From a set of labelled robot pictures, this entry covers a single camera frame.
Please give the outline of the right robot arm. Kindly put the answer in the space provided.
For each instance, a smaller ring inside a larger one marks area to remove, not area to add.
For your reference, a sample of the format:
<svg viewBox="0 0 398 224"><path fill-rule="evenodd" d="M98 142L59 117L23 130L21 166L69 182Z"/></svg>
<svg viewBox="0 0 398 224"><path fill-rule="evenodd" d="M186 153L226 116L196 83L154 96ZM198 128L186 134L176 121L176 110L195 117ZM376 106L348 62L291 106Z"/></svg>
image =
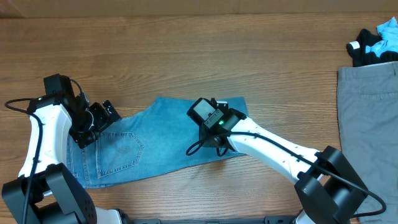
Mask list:
<svg viewBox="0 0 398 224"><path fill-rule="evenodd" d="M267 164L294 185L302 204L296 216L269 217L267 223L349 223L366 198L366 186L347 158L328 146L299 146L260 127L224 101L199 98L187 111L199 126L198 147L247 154Z"/></svg>

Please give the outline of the blue denim jeans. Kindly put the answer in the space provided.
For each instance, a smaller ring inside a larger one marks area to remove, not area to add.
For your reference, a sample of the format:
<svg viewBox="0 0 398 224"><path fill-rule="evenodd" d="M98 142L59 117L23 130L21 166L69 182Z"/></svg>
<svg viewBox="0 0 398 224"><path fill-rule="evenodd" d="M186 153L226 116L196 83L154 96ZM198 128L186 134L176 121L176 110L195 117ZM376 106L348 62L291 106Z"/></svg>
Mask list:
<svg viewBox="0 0 398 224"><path fill-rule="evenodd" d="M113 123L83 149L68 138L69 171L84 188L99 189L221 160L212 147L186 155L199 140L199 127L187 116L193 104L157 97L146 110Z"/></svg>

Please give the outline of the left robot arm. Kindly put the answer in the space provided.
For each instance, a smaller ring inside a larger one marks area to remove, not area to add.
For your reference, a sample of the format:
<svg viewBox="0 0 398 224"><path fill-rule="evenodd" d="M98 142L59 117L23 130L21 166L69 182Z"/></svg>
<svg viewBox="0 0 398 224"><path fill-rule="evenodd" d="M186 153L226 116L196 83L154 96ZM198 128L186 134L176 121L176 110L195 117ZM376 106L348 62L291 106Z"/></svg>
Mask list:
<svg viewBox="0 0 398 224"><path fill-rule="evenodd" d="M109 101L91 104L83 92L75 95L74 83L60 74L45 77L45 95L28 100L27 157L18 178L5 183L1 192L18 223L130 222L119 209L96 207L67 168L68 138L83 149L121 118Z"/></svg>

